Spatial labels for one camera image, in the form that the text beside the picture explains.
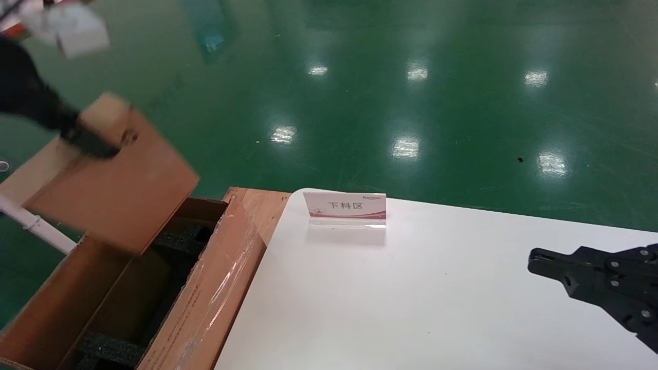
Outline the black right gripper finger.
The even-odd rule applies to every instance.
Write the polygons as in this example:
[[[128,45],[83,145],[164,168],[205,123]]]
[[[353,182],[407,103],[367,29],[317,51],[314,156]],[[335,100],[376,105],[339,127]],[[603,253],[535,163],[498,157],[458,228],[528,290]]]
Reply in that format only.
[[[528,270],[560,283],[587,283],[597,279],[655,283],[656,247],[610,252],[581,246],[571,254],[534,248],[529,253]]]
[[[656,279],[566,279],[565,289],[570,298],[600,307],[657,353]]]

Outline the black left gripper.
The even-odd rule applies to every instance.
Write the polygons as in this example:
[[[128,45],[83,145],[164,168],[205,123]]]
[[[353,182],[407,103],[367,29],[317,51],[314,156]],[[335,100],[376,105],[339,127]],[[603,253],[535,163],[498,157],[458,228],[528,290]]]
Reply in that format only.
[[[18,42],[1,38],[1,110],[33,120],[48,131],[58,131],[66,143],[85,155],[111,159],[120,147],[79,124],[79,112],[45,82],[31,55]]]

